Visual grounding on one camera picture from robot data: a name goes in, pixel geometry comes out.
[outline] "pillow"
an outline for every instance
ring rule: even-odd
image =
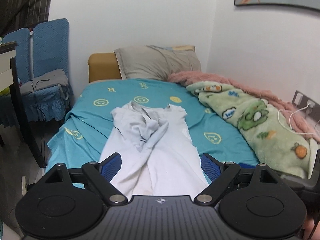
[[[201,70],[194,46],[134,46],[114,52],[123,80],[149,78],[166,81],[172,73]]]

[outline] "green blanket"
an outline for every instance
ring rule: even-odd
[[[255,98],[231,85],[211,81],[189,85],[187,90],[237,127],[261,163],[301,178],[311,174],[313,165],[311,167],[309,163],[316,154],[316,142],[306,141],[301,135],[282,127],[278,110],[267,100]],[[289,128],[281,113],[279,120]]]

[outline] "bed sheet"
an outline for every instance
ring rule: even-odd
[[[47,171],[56,163],[78,168],[84,163],[99,161],[113,128],[110,112],[131,100],[148,107],[164,108],[169,103],[183,107],[199,155],[209,153],[221,162],[258,163],[239,131],[199,103],[185,87],[156,80],[129,79],[94,83],[84,89],[67,114],[65,124],[48,142],[52,156]]]

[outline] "wall socket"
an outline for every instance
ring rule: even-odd
[[[313,119],[315,122],[318,122],[320,120],[320,105],[314,101],[313,99],[309,98],[305,94],[301,93],[300,91],[295,92],[294,97],[292,99],[292,104],[296,106],[298,109],[306,107],[308,104],[311,104],[313,106],[311,113],[309,114],[309,117]]]

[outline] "gray cloth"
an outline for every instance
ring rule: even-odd
[[[181,47],[134,46],[114,52],[123,80],[150,78],[167,81],[168,76],[180,71],[201,70],[193,49]]]
[[[48,72],[40,77],[31,79],[31,81],[23,84],[20,87],[20,93],[23,96],[23,95],[33,93],[34,89],[35,91],[38,91],[41,89],[54,87],[57,85],[61,85],[61,86],[68,85],[68,78],[61,68]]]

